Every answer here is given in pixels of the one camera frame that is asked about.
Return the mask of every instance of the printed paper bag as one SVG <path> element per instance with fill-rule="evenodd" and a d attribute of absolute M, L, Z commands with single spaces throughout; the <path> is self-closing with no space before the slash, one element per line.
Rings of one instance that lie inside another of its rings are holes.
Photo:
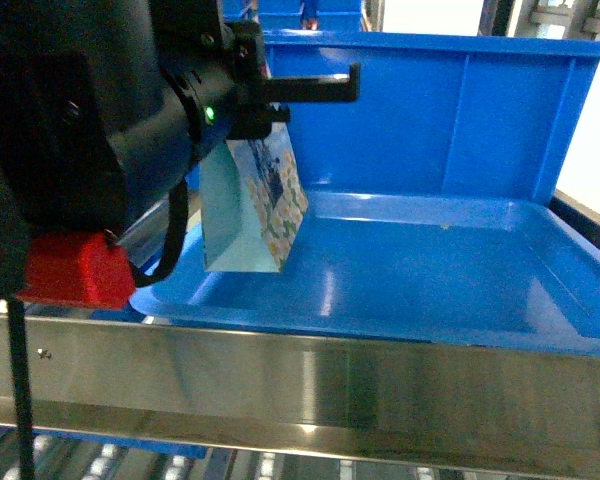
<path fill-rule="evenodd" d="M 200 166 L 200 193 L 208 271 L 282 270 L 308 206 L 286 125 L 217 147 Z"/>

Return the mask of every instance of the blue bin floor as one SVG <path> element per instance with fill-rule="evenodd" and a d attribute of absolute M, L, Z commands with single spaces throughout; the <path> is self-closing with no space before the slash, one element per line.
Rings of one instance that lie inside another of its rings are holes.
<path fill-rule="evenodd" d="M 600 354 L 600 253 L 525 202 L 312 192 L 281 274 L 206 273 L 199 230 L 132 299 L 173 324 Z"/>

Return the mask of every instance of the stainless steel rail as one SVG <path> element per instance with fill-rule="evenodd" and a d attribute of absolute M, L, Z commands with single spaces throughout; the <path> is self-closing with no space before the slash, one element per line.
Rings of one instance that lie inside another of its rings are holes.
<path fill-rule="evenodd" d="M 600 479 L 600 359 L 56 318 L 28 328 L 38 427 Z M 14 422 L 9 379 L 0 316 L 0 425 Z"/>

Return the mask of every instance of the green indicator light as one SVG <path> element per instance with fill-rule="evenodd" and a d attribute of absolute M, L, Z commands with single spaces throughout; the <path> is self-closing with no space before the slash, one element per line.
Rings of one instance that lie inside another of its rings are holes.
<path fill-rule="evenodd" d="M 210 122 L 213 122 L 216 119 L 216 111 L 212 107 L 206 107 L 204 109 L 204 114 Z"/>

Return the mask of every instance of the white wall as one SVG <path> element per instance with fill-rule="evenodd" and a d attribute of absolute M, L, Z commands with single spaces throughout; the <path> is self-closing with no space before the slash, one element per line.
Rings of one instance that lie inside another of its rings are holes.
<path fill-rule="evenodd" d="M 483 0 L 385 0 L 385 32 L 476 35 Z"/>
<path fill-rule="evenodd" d="M 600 213 L 600 65 L 569 147 L 558 189 Z"/>

